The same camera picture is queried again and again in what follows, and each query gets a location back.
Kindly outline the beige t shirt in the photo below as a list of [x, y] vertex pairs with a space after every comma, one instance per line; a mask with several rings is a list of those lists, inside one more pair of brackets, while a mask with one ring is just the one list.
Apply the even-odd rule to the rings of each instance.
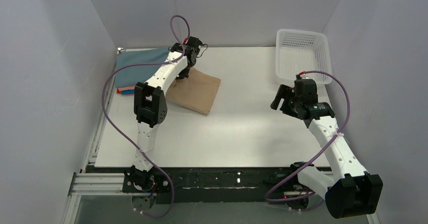
[[221, 79], [191, 68], [189, 77], [173, 81], [166, 99], [206, 116], [211, 111], [220, 83]]

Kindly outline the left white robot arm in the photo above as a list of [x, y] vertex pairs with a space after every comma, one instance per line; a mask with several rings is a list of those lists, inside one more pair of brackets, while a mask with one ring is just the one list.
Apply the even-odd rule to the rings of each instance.
[[154, 177], [148, 175], [153, 164], [147, 158], [153, 154], [158, 128], [168, 113], [166, 91], [174, 80], [189, 76], [203, 45], [199, 38], [190, 36], [183, 45], [141, 51], [139, 63], [157, 68], [149, 70], [134, 89], [138, 149], [133, 165], [125, 171], [125, 187], [148, 192], [155, 186]]

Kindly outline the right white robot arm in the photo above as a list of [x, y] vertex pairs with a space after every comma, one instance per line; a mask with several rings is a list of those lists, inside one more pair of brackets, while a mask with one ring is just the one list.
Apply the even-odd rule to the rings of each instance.
[[300, 78], [294, 81], [294, 87], [280, 85], [271, 109], [304, 121], [321, 150], [274, 185], [265, 200], [274, 202], [270, 195], [289, 180], [297, 179], [325, 201], [334, 218], [375, 213], [383, 181], [358, 161], [337, 125], [334, 111], [327, 102], [318, 100], [316, 82]]

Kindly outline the white plastic basket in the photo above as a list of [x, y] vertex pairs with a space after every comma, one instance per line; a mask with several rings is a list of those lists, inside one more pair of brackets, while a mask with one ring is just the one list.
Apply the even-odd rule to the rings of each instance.
[[280, 29], [276, 34], [276, 75], [293, 81], [303, 71], [332, 73], [327, 37], [322, 33]]

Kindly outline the folded grey-blue t shirt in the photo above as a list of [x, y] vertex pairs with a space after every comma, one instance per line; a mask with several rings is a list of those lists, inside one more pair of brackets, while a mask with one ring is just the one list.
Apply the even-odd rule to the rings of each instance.
[[134, 86], [138, 82], [144, 83], [152, 77], [160, 65], [150, 63], [163, 63], [169, 54], [168, 47], [148, 50], [126, 51], [117, 56], [116, 70], [129, 65], [144, 64], [123, 69], [116, 73], [115, 87], [122, 88]]

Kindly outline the folded pink t shirt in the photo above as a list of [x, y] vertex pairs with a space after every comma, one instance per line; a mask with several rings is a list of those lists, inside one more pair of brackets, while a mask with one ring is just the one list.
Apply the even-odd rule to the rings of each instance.
[[117, 91], [122, 92], [122, 91], [127, 91], [127, 90], [134, 90], [135, 86], [126, 86], [126, 87], [121, 87], [121, 88], [117, 88]]

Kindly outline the folded blue t shirt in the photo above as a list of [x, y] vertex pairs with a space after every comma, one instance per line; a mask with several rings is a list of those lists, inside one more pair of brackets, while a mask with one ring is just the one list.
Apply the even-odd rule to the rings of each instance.
[[121, 95], [132, 95], [132, 94], [134, 94], [134, 92], [135, 92], [134, 89], [132, 89], [132, 90], [124, 90], [124, 91], [121, 91]]

